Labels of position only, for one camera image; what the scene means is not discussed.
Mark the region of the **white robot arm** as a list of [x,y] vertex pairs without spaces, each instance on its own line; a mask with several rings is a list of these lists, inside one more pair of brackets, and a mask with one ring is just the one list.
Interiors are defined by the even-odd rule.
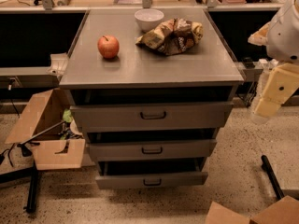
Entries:
[[263,69],[250,107],[255,122],[266,122],[299,89],[299,0],[287,0],[248,41],[278,61]]

